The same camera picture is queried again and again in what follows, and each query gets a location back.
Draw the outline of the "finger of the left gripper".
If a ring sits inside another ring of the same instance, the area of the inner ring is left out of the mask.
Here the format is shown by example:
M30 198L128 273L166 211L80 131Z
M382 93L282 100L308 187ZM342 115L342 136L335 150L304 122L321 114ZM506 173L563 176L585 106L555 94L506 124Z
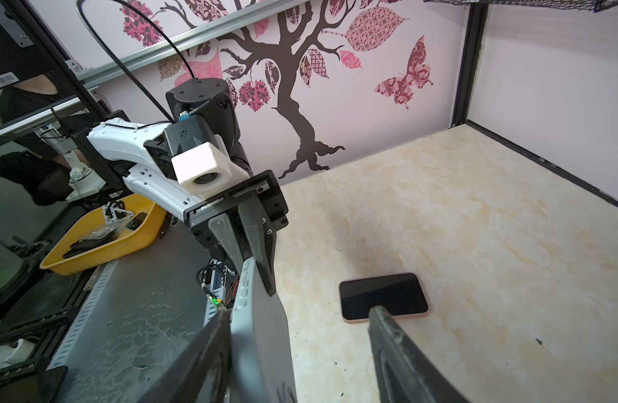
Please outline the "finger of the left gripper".
M238 220L248 243L248 257L255 259L265 290L273 297L276 294L273 225L258 198L248 198L238 205Z
M208 221L208 229L213 236L213 246L210 248L211 257L230 266L241 275L245 260L248 259L243 231L237 219L229 214L222 213Z

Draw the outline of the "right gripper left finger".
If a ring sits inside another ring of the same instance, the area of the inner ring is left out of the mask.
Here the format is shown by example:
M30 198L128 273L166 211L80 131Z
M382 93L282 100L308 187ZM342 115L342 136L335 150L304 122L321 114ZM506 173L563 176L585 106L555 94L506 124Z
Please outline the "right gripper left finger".
M224 401L228 389L230 342L230 312L220 308L139 401Z

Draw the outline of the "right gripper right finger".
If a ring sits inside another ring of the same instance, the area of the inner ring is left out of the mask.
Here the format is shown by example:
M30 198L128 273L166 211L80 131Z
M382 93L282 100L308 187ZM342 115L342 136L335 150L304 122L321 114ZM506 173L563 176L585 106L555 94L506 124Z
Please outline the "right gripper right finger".
M382 402L465 402L382 306L369 311L369 339Z

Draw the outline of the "white phone case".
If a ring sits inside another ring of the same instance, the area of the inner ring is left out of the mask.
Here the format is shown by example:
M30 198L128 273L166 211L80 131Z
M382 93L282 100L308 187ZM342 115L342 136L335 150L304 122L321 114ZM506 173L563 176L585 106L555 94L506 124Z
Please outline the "white phone case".
M234 385L242 402L296 402L290 332L280 297L269 295L256 260L244 262L231 313Z

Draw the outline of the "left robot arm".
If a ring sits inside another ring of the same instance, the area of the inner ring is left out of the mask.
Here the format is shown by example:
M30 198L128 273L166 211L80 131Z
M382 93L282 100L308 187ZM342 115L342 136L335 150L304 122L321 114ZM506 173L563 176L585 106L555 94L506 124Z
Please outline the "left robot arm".
M90 160L184 223L215 259L236 269L255 259L265 290L275 295L276 233L288 224L288 206L275 174L250 168L228 82L189 79L166 101L172 123L113 118L89 131Z

